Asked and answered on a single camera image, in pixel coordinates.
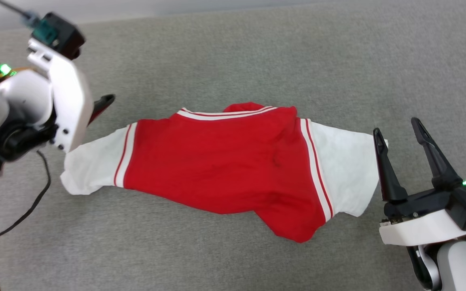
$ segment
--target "jersey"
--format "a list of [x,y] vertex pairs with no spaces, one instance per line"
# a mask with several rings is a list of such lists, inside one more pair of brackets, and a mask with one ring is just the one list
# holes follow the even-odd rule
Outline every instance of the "jersey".
[[139,120],[68,153],[61,180],[72,194],[118,186],[219,214],[254,211],[302,243],[337,212],[361,215],[378,173],[370,135],[243,103]]

